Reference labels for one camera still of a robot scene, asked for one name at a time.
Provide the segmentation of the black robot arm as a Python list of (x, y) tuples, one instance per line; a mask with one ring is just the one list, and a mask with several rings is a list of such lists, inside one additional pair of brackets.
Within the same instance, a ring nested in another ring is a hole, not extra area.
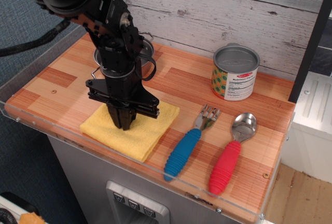
[(36, 0), (42, 9), (85, 28), (101, 57), (102, 79), (86, 82), (89, 97), (107, 105), (114, 125), (128, 130), (137, 114), (157, 118), (159, 100), (142, 85), (144, 37), (123, 0)]

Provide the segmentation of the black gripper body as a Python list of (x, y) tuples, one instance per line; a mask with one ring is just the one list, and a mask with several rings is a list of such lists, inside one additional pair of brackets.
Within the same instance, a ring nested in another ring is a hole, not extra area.
[(151, 118), (159, 115), (159, 100), (143, 87), (136, 73), (118, 78), (88, 79), (86, 86), (90, 99), (120, 108), (132, 108), (138, 114)]

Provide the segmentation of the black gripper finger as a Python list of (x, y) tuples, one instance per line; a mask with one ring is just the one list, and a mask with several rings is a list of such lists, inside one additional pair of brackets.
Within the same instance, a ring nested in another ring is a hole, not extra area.
[(134, 108), (121, 109), (121, 124), (124, 131), (130, 129), (133, 120), (136, 119), (136, 110)]
[(114, 106), (111, 103), (106, 103), (106, 106), (107, 106), (108, 113), (109, 113), (114, 125), (118, 129), (121, 129), (122, 123), (121, 123), (121, 118), (120, 118), (120, 114), (119, 114), (119, 108), (117, 106)]

